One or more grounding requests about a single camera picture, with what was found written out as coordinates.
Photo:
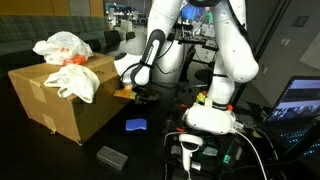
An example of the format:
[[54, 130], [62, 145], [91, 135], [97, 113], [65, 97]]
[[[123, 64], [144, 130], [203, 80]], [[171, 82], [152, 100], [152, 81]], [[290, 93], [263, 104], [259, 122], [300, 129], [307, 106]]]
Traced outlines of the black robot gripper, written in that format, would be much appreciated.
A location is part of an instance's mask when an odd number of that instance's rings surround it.
[[159, 101], [164, 97], [164, 94], [156, 90], [135, 91], [134, 100], [137, 103], [146, 104], [150, 101]]

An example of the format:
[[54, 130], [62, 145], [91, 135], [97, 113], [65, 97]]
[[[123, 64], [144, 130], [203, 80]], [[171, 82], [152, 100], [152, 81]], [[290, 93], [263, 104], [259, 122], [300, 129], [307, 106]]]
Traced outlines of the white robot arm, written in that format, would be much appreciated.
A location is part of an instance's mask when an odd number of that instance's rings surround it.
[[186, 5], [212, 11], [217, 59], [206, 102], [215, 108], [223, 107], [229, 103], [234, 84], [246, 83], [258, 72], [247, 36], [245, 0], [154, 0], [143, 54], [121, 53], [115, 59], [122, 88], [131, 91], [149, 83], [151, 69]]

